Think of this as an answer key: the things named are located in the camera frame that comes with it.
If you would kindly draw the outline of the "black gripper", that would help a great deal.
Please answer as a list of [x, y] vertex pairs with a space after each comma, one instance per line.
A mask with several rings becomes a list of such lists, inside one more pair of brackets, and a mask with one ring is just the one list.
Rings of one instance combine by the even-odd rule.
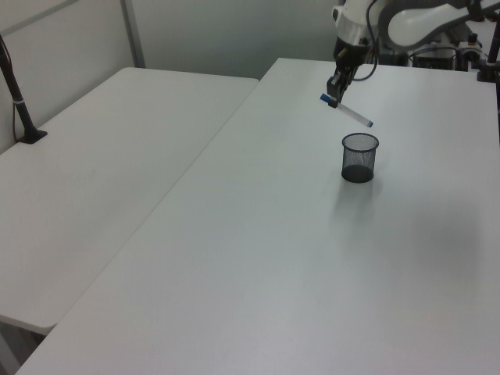
[[335, 74], [327, 81], [328, 105], [337, 108], [353, 82], [358, 68], [366, 62], [370, 45], [352, 45], [337, 38], [334, 47]]

